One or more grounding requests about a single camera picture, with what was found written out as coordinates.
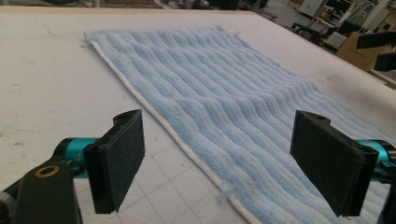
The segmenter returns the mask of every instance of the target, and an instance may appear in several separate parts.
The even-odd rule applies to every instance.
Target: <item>teal cylindrical part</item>
[[[67,146],[66,153],[64,154],[65,158],[72,158],[77,161],[79,164],[85,166],[85,158],[82,149],[89,144],[93,144],[98,138],[75,138],[73,139],[69,146]],[[77,176],[77,178],[88,178],[87,171],[84,174]]]
[[[371,147],[378,151],[378,159],[376,160],[376,165],[379,164],[380,161],[389,161],[388,152],[384,149],[384,147],[377,143],[374,140],[355,140],[358,144],[363,146]]]

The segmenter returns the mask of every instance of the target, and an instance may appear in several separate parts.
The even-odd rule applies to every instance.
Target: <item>blue ribbed cloth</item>
[[[376,223],[386,187],[370,185],[360,217],[338,218],[305,177],[290,155],[295,111],[325,116],[352,138],[395,142],[304,77],[219,27],[86,37],[239,209],[265,223]]]

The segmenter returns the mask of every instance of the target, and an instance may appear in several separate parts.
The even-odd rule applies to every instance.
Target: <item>table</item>
[[[396,92],[360,69],[250,12],[0,7],[0,189],[48,159],[66,137],[102,136],[142,108],[147,156],[118,214],[93,212],[75,180],[84,223],[246,223],[87,44],[95,29],[220,25],[388,133]]]

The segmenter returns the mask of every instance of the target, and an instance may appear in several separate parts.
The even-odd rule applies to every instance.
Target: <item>white table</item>
[[[48,159],[66,137],[102,136],[142,108],[83,32],[221,25],[396,135],[396,92],[261,16],[246,12],[0,7],[0,189]],[[143,109],[147,157],[119,214],[93,212],[76,180],[85,223],[244,223],[219,190]]]

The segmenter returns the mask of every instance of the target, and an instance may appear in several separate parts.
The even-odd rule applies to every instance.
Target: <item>light blue towel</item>
[[[352,138],[395,142],[307,79],[219,27],[86,37],[237,208],[265,223],[376,222],[386,187],[371,184],[360,217],[338,218],[305,177],[290,155],[295,111],[321,114]]]

